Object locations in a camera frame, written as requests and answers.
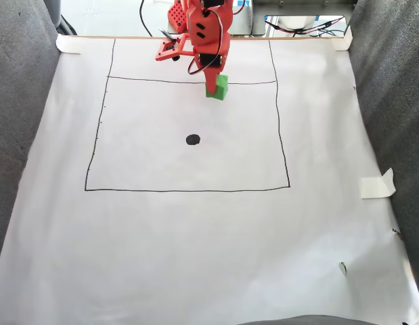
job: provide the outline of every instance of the tape piece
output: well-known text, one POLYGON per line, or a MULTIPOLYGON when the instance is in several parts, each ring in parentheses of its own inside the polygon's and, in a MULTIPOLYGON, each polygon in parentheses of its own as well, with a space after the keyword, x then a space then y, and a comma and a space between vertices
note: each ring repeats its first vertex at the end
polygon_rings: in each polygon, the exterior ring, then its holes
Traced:
POLYGON ((81 54, 82 45, 83 41, 76 37, 63 36, 59 34, 58 39, 56 39, 56 47, 62 53, 81 54))
POLYGON ((394 192, 396 188, 391 168, 381 177, 361 179, 361 198, 388 198, 394 192))
POLYGON ((352 30, 349 26, 346 30, 345 36, 331 38, 332 45, 336 51, 347 51, 352 44, 353 36, 352 30))

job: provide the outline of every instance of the drawn square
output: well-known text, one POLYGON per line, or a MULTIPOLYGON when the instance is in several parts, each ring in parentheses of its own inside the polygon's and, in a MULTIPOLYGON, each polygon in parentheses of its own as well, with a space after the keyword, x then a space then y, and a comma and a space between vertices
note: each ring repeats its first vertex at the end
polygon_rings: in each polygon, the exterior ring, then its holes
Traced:
POLYGON ((288 187, 277 84, 229 85, 109 78, 87 190, 261 191, 288 187), (200 136, 188 145, 187 136, 200 136))

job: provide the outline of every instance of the wire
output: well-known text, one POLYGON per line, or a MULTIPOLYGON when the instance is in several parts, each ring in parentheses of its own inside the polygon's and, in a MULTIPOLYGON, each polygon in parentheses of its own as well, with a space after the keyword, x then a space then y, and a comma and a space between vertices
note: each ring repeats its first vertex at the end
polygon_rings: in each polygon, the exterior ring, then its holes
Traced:
POLYGON ((239 8, 239 10, 237 12, 234 12, 234 15, 239 14, 244 9, 244 5, 245 5, 245 0, 242 0, 241 8, 239 8))
POLYGON ((189 74, 196 74, 196 73, 199 73, 199 72, 203 71, 204 69, 206 69, 207 67, 209 67, 218 58, 218 55, 220 54, 221 44, 223 43, 223 24, 221 23, 220 16, 218 16, 218 14, 216 12, 214 12, 211 9, 207 9, 207 11, 208 12, 213 12, 215 15, 217 15, 218 25, 220 27, 220 36, 219 36, 217 54, 215 55, 214 59, 211 62, 209 62, 209 64, 207 64, 206 66, 203 66, 202 68, 197 69, 196 71, 190 72, 190 69, 193 66, 193 63, 194 63, 194 60, 195 60, 195 58, 193 58, 193 60, 191 61, 190 65, 188 66, 188 73, 189 74))
POLYGON ((329 22, 324 22, 323 24, 311 27, 311 28, 298 28, 298 29, 287 29, 287 28, 283 28, 280 27, 278 25, 274 25, 270 22, 268 22, 267 20, 265 21, 268 25, 272 26, 273 28, 275 28, 276 30, 281 30, 282 32, 285 33, 289 33, 289 34, 298 34, 298 35, 306 35, 306 34, 310 34, 312 32, 315 32, 317 30, 324 30, 325 28, 328 28, 334 24, 336 24, 337 22, 340 22, 343 19, 343 17, 334 19, 334 20, 330 20, 329 22))
POLYGON ((334 32, 340 32, 340 33, 345 33, 343 30, 339 30, 339 29, 332 29, 332 30, 326 30, 326 29, 319 29, 319 31, 322 31, 320 34, 318 35, 310 35, 311 37, 321 37, 323 34, 329 34, 332 36, 337 36, 334 34, 334 32))
POLYGON ((140 12, 140 20, 141 20, 141 23, 143 24, 143 27, 146 29, 146 32, 148 32, 148 34, 152 37, 152 34, 148 30, 148 27, 146 27, 146 25, 144 24, 143 16, 141 15, 141 9, 143 8, 143 3, 144 3, 144 0, 141 0, 141 3, 140 3, 140 11, 139 11, 140 12))
POLYGON ((65 17, 63 17, 63 15, 61 15, 61 17, 63 18, 63 21, 65 21, 65 23, 68 25, 68 27, 71 30, 71 32, 73 32, 73 35, 77 35, 74 27, 72 27, 72 25, 65 19, 65 17))

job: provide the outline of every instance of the green cube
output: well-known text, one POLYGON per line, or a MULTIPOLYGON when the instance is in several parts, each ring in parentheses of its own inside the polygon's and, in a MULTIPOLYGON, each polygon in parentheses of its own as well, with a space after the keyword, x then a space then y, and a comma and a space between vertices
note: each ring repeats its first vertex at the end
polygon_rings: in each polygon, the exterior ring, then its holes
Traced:
POLYGON ((217 88, 215 89, 215 93, 211 94, 206 88, 206 96, 208 98, 224 100, 224 97, 225 97, 225 94, 227 93, 228 88, 229 88, 229 83, 227 82, 227 76, 223 76, 219 74, 217 76, 217 88))

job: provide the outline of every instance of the robotic arm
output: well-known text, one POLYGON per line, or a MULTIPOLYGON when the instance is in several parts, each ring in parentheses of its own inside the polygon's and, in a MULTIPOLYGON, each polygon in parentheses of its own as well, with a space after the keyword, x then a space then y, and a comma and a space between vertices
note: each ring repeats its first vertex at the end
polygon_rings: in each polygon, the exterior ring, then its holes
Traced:
POLYGON ((244 3, 245 0, 240 10, 233 13, 233 0, 175 0, 169 10, 169 22, 178 33, 182 33, 185 28, 188 32, 172 36, 162 30, 167 38, 163 40, 155 60, 172 58, 176 61, 180 56, 192 56, 188 73, 203 72, 206 79, 206 93, 210 94, 209 97, 222 100, 227 91, 227 77, 220 80, 223 76, 219 74, 224 69, 229 53, 228 30, 233 15, 242 10, 244 3), (183 50, 187 39, 190 39, 193 51, 183 50), (197 69, 191 71, 194 63, 197 69), (217 84, 222 88, 219 91, 217 91, 217 84))

